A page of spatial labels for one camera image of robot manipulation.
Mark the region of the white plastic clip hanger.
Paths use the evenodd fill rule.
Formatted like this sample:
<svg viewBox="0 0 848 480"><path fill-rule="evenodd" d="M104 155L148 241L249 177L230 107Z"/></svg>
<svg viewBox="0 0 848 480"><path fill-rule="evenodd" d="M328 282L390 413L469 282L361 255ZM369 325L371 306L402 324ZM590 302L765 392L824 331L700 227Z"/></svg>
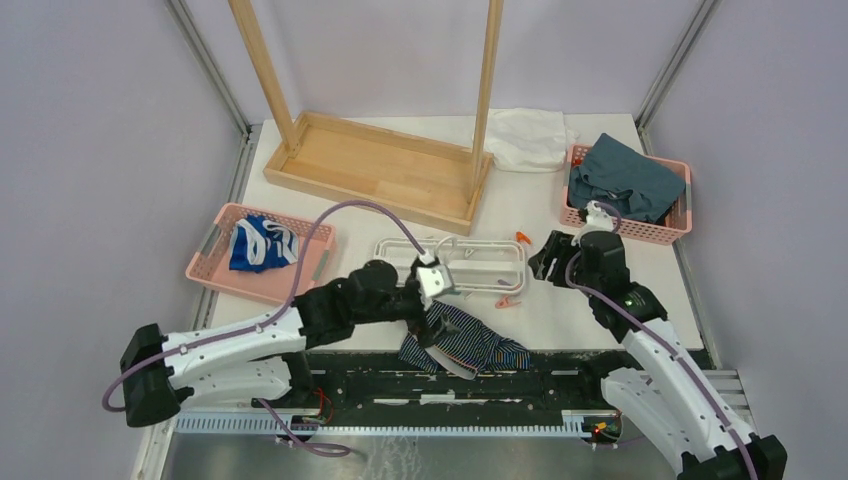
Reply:
<svg viewBox="0 0 848 480"><path fill-rule="evenodd" d="M419 244L447 266L457 292L518 295L524 290L528 256L515 241L449 236L421 239ZM374 260L394 266L401 279L417 257L418 251L405 237L379 240L372 254Z"/></svg>

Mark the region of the navy striped boxer underwear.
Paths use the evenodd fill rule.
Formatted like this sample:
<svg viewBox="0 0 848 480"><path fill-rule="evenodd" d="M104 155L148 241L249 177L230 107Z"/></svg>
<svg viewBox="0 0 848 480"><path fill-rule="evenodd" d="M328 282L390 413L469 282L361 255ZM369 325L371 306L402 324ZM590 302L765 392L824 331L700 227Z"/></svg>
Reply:
<svg viewBox="0 0 848 480"><path fill-rule="evenodd" d="M427 322L430 327L453 328L454 333L438 339L434 350L452 362L451 372L457 376L474 379L483 372L527 370L532 366L527 348L456 306L434 301Z"/></svg>

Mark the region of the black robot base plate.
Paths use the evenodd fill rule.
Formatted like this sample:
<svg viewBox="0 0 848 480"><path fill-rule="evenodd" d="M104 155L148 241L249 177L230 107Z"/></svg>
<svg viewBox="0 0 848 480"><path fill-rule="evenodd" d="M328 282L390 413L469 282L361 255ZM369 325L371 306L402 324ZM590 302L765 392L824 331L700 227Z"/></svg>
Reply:
<svg viewBox="0 0 848 480"><path fill-rule="evenodd" d="M271 406L325 414L329 426L552 426L564 410L607 410L601 379L641 366L623 351L534 352L531 365L489 370L473 380L426 372L395 353L318 352L306 356L311 393L294 390Z"/></svg>

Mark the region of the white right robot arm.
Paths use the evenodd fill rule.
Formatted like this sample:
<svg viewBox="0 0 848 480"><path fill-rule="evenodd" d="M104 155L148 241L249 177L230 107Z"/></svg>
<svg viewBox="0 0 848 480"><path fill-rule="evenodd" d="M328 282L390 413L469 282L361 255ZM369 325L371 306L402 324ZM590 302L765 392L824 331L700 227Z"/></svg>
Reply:
<svg viewBox="0 0 848 480"><path fill-rule="evenodd" d="M536 279L584 294L595 320L638 364L581 376L585 405L623 413L679 479L783 478L782 442L756 433L709 382L656 295L632 280L618 234L553 231L528 265Z"/></svg>

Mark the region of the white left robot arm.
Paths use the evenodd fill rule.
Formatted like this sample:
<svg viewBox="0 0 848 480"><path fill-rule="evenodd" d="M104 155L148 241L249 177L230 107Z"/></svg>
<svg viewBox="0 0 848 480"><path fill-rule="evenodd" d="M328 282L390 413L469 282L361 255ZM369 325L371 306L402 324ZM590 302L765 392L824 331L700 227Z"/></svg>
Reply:
<svg viewBox="0 0 848 480"><path fill-rule="evenodd" d="M439 260L415 260L404 282L391 264L372 260L267 314L222 328L165 334L156 323L144 325L119 362L120 410L128 427L141 428L184 406L280 398L303 406L315 382L308 368L291 365L297 355L346 340L358 325L395 321L431 352L447 333L429 324L428 313L453 287Z"/></svg>

